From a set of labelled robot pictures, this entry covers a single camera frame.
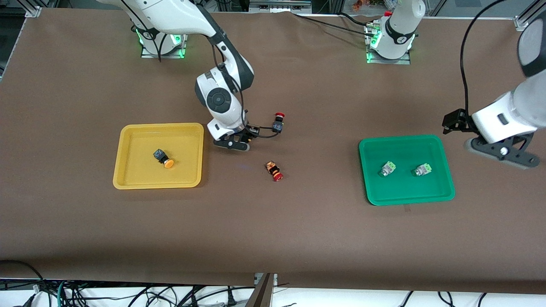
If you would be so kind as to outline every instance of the power cord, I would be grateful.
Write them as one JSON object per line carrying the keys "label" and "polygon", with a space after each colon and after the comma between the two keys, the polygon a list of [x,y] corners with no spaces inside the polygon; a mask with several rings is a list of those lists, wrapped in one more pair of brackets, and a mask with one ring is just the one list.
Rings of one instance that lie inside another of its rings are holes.
{"label": "power cord", "polygon": [[465,32],[465,36],[462,38],[462,43],[461,43],[461,54],[460,54],[460,66],[461,66],[461,77],[462,77],[462,85],[463,87],[465,88],[465,116],[466,116],[466,122],[468,123],[468,127],[473,131],[473,132],[478,132],[478,130],[476,129],[476,127],[473,126],[472,124],[472,121],[469,120],[468,118],[468,84],[466,82],[466,74],[465,74],[465,65],[464,65],[464,62],[463,62],[463,55],[464,55],[464,52],[465,52],[465,44],[466,44],[466,39],[468,38],[468,33],[470,33],[470,29],[472,28],[472,26],[474,25],[474,23],[476,22],[476,20],[478,20],[478,18],[485,12],[487,11],[488,9],[494,7],[495,5],[501,3],[501,2],[504,2],[506,0],[497,0],[489,5],[487,5],[485,8],[483,8],[479,13],[478,15],[476,15],[476,17],[474,17],[472,19],[472,21],[470,22],[470,24],[468,25],[468,28],[466,29],[466,32]]}
{"label": "power cord", "polygon": [[360,22],[360,21],[358,21],[358,20],[352,18],[351,16],[349,16],[349,14],[347,14],[347,13],[344,13],[344,12],[341,11],[341,12],[339,12],[339,13],[337,13],[337,14],[338,14],[338,15],[341,15],[341,16],[347,17],[349,20],[351,20],[353,23],[356,23],[356,24],[359,25],[359,26],[364,26],[364,27],[366,26],[366,23],[365,23],[365,22]]}
{"label": "power cord", "polygon": [[316,19],[313,19],[313,18],[301,16],[301,15],[298,15],[298,14],[294,14],[294,15],[297,16],[297,17],[299,17],[299,18],[303,18],[303,19],[307,19],[307,20],[310,20],[310,21],[322,23],[323,25],[327,25],[327,26],[330,26],[330,27],[342,29],[342,30],[349,31],[349,32],[353,32],[353,33],[357,33],[357,34],[362,34],[362,35],[368,36],[368,37],[373,37],[373,34],[372,34],[372,33],[364,33],[364,32],[361,32],[361,31],[356,31],[356,30],[353,30],[353,29],[344,28],[344,27],[341,27],[341,26],[338,26],[338,25],[333,25],[333,24],[331,24],[331,23],[327,23],[327,22],[320,21],[320,20],[316,20]]}
{"label": "power cord", "polygon": [[487,295],[487,292],[484,292],[482,293],[482,295],[479,296],[479,300],[478,300],[478,307],[482,307],[482,301],[483,301],[483,298]]}
{"label": "power cord", "polygon": [[438,297],[440,297],[442,302],[449,305],[449,307],[455,307],[455,305],[453,305],[453,298],[451,297],[451,293],[449,293],[449,291],[447,291],[446,293],[447,293],[447,296],[449,297],[449,302],[444,299],[444,297],[442,296],[442,292],[440,291],[438,291]]}
{"label": "power cord", "polygon": [[[123,5],[125,5],[126,8],[128,8],[128,9],[131,11],[131,13],[133,13],[133,15],[135,15],[135,17],[140,21],[140,24],[141,24],[141,25],[144,27],[144,29],[146,30],[146,32],[150,32],[150,30],[148,30],[148,28],[146,27],[146,25],[142,22],[142,19],[140,19],[140,17],[138,17],[138,15],[133,11],[133,9],[132,9],[130,6],[127,5],[127,3],[125,2],[125,0],[120,0],[120,1],[123,3]],[[161,62],[161,51],[160,51],[160,49],[158,49],[158,47],[157,47],[156,40],[152,38],[151,41],[153,42],[153,45],[156,47],[157,58],[158,58],[159,61]]]}
{"label": "power cord", "polygon": [[410,300],[410,296],[413,294],[413,291],[409,291],[408,294],[406,295],[406,298],[404,299],[404,301],[402,302],[402,304],[400,305],[400,307],[406,307],[406,304],[408,303],[408,300]]}

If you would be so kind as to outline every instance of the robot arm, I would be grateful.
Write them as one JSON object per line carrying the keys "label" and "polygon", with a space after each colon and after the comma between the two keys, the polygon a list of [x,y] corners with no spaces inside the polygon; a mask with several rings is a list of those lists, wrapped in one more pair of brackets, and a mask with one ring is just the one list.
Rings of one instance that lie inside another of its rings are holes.
{"label": "robot arm", "polygon": [[225,58],[224,62],[198,76],[195,82],[195,94],[213,117],[207,128],[215,145],[249,150],[248,142],[259,137],[259,128],[248,124],[243,106],[235,94],[252,85],[254,71],[209,12],[190,0],[99,1],[123,8],[137,29],[143,25],[144,31],[160,33],[155,36],[155,44],[161,35],[206,36],[213,48],[217,48]]}
{"label": "robot arm", "polygon": [[135,30],[140,37],[143,47],[151,54],[165,55],[181,44],[181,40],[169,39],[169,34],[158,31],[153,24],[144,16],[135,0],[97,0],[104,4],[114,5],[127,13],[135,25]]}
{"label": "robot arm", "polygon": [[[469,128],[463,109],[446,115],[444,134],[453,130],[474,131],[479,137],[465,144],[471,152],[531,168],[540,160],[525,149],[533,133],[546,127],[546,12],[533,20],[520,36],[518,58],[527,79],[472,114]],[[522,143],[520,148],[512,146],[518,143]]]}
{"label": "robot arm", "polygon": [[425,16],[426,6],[423,0],[398,1],[391,16],[381,17],[373,23],[379,27],[376,39],[370,47],[387,59],[401,58],[411,48],[415,30]]}

